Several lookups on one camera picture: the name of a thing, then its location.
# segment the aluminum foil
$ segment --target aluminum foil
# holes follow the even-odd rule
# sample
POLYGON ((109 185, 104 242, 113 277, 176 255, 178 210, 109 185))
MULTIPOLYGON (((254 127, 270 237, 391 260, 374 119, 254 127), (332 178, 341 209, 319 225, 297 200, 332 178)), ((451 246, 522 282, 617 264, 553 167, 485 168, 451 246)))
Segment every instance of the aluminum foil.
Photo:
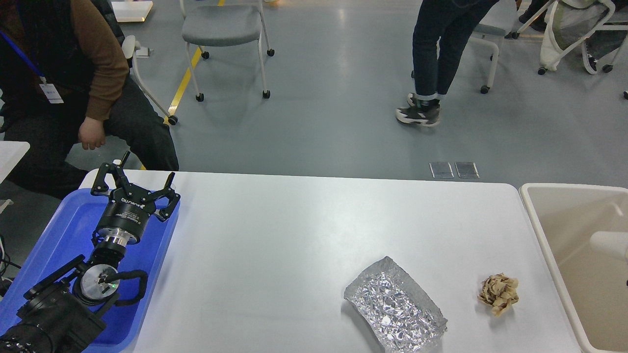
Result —
POLYGON ((428 352, 447 330, 440 309, 388 256, 362 271, 344 298, 369 323, 386 353, 428 352))

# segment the blue tray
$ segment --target blue tray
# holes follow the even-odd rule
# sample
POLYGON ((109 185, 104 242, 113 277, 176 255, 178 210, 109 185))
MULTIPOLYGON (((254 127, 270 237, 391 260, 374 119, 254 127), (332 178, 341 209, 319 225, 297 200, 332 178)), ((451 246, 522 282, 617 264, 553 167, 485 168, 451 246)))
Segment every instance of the blue tray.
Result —
MULTIPOLYGON (((20 321, 16 313, 26 303, 23 295, 32 286, 78 255, 83 254, 86 259, 89 258, 94 250, 92 233, 107 201, 107 197, 92 196, 89 189, 76 190, 63 199, 6 296, 0 301, 0 335, 20 321)), ((157 203, 158 208, 165 204, 165 199, 157 203)), ((118 353, 137 336, 175 228, 179 206, 177 205, 166 222, 160 222, 155 216, 151 216, 141 241, 127 247, 118 270, 146 271, 146 295, 134 305, 109 309, 102 317, 107 328, 84 352, 118 353)), ((138 283, 138 280, 122 281, 118 289, 120 299, 135 297, 138 283)))

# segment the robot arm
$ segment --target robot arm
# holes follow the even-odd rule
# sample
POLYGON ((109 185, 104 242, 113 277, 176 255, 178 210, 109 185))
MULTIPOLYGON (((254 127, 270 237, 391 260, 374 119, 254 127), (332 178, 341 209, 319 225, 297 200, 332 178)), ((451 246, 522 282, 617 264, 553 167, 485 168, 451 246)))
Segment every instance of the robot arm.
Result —
POLYGON ((89 260, 77 256, 24 294, 27 302, 17 312, 21 321, 0 336, 0 353, 82 352, 106 328, 101 319, 106 311, 144 297, 146 272, 118 272, 118 265, 126 246, 140 242, 151 215, 162 222, 170 218, 180 195, 171 187, 174 173, 155 192, 130 183, 122 169, 128 156, 125 153, 119 165, 103 163, 98 170, 91 194, 107 196, 109 201, 92 234, 89 260), (113 176, 115 189, 109 189, 107 174, 113 176), (168 204, 157 209, 155 202, 161 198, 167 198, 168 204), (132 278, 140 279, 138 294, 120 300, 120 281, 132 278), (97 311, 89 310, 97 305, 101 305, 97 311))

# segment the black pants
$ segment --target black pants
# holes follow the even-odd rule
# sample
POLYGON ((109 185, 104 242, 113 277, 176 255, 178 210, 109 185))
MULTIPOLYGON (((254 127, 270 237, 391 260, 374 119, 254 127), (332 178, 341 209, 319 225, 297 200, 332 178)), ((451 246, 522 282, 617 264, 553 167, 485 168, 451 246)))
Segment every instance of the black pants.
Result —
POLYGON ((474 28, 498 0, 423 0, 414 27, 414 87, 419 99, 442 99, 474 28), (436 57, 436 43, 440 52, 436 57))
MULTIPOLYGON (((527 21, 529 20, 532 16, 534 16, 535 13, 537 13, 545 4, 548 3, 549 0, 532 0, 530 2, 530 6, 528 6, 528 9, 526 10, 526 12, 522 15, 522 17, 527 21)), ((536 18, 536 20, 534 20, 534 23, 537 24, 541 24, 541 23, 545 23, 545 15, 547 14, 547 10, 543 11, 539 17, 536 18)))
MULTIPOLYGON (((78 141, 86 109, 86 95, 67 97, 63 104, 32 97, 27 104, 3 109, 5 123, 9 124, 4 139, 31 145, 7 179, 27 190, 56 198, 76 190, 87 171, 67 163, 65 158, 78 141)), ((146 169, 179 170, 168 125, 129 77, 104 128, 106 134, 125 140, 146 169)))
MULTIPOLYGON (((618 12, 628 5, 628 0, 613 0, 613 3, 615 12, 618 12)), ((596 31, 586 40, 588 53, 596 59, 603 58, 622 46, 627 33, 626 31, 596 31)))

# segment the white table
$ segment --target white table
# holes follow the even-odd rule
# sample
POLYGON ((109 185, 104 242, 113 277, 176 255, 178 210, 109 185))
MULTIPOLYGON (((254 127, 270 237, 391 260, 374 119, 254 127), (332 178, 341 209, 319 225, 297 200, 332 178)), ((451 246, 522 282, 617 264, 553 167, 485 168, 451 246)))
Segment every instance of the white table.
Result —
MULTIPOLYGON (((167 176, 126 174, 152 189, 167 176)), ((342 293, 384 256, 449 320, 437 352, 580 351, 510 185, 183 172, 174 184, 178 223, 126 352, 383 352, 342 293), (477 295, 500 272, 521 301, 494 318, 477 295)))
POLYGON ((0 183, 26 154, 30 145, 21 141, 0 141, 0 183))

